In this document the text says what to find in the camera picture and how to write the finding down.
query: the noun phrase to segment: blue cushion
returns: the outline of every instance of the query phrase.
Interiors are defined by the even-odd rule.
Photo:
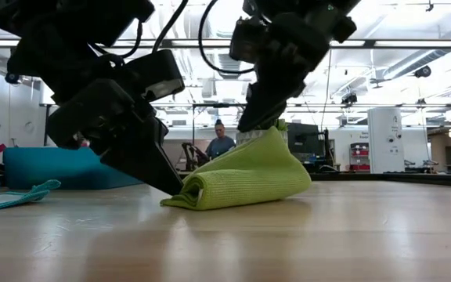
[[[60,189],[101,190],[142,182],[100,163],[90,148],[6,148],[3,152],[6,185],[28,190],[49,179],[62,183]]]

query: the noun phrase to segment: lime green cloth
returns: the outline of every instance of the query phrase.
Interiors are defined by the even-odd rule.
[[[162,205],[209,210],[274,201],[303,192],[311,178],[274,127],[198,168]]]

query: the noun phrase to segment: ceiling pipe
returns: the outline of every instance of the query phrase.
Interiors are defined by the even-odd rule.
[[[451,39],[451,31],[445,34],[442,39]],[[392,80],[400,78],[405,74],[409,74],[418,70],[419,68],[432,63],[433,61],[444,57],[446,54],[450,53],[451,49],[438,49],[431,51],[418,51],[414,54],[407,56],[405,59],[401,60],[399,63],[395,64],[384,70],[382,73],[382,78],[384,80]]]
[[[447,3],[436,2],[436,3],[432,3],[432,4],[435,9],[438,8],[445,12],[451,11],[451,3],[450,2],[447,2]],[[392,8],[392,9],[396,9],[398,7],[403,7],[405,9],[409,9],[409,8],[427,8],[429,6],[429,4],[428,3],[401,3],[401,4],[390,3],[390,4],[379,4],[379,6]]]
[[[174,6],[171,7],[171,13],[174,13]],[[184,28],[187,17],[189,16],[189,11],[184,11],[184,13],[177,19],[177,22],[171,28],[175,38],[188,38],[186,29]],[[175,53],[178,57],[179,62],[184,70],[184,75],[187,79],[195,79],[193,75],[192,64],[186,59],[190,56],[190,51],[188,49],[180,49]]]
[[[379,28],[381,28],[382,24],[384,23],[385,19],[388,17],[389,14],[384,14],[382,16],[380,16],[372,25],[372,27],[366,32],[364,38],[369,38],[370,36],[372,36],[375,32],[377,32],[379,30]],[[350,81],[346,82],[344,85],[342,85],[337,91],[333,92],[332,94],[330,94],[330,98],[333,99],[335,95],[337,95],[339,92],[342,92],[344,90],[346,90],[354,81],[356,81],[358,78],[361,78],[363,76],[367,76],[368,74],[370,74],[371,70],[366,70],[364,71],[362,74],[360,74],[359,76],[351,79]]]
[[[344,85],[342,85],[337,91],[335,91],[334,93],[330,94],[330,98],[333,99],[335,97],[335,95],[337,95],[340,92],[343,92],[344,90],[346,92],[348,92],[348,89],[350,88],[350,86],[352,85],[353,82],[357,81],[360,78],[366,78],[369,74],[371,74],[373,71],[373,69],[369,69],[369,70],[365,70],[364,72],[362,72],[360,75],[354,77],[353,79],[351,79],[350,81],[346,82]]]

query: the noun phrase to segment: wooden tabletop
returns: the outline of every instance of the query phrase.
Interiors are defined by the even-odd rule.
[[[0,211],[0,281],[451,282],[451,187],[314,183],[285,201],[160,207],[146,186]]]

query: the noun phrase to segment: man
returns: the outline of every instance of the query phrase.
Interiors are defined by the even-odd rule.
[[[215,123],[215,134],[217,134],[217,138],[210,142],[206,150],[206,154],[212,160],[236,146],[234,140],[226,136],[226,128],[221,120],[217,120]]]

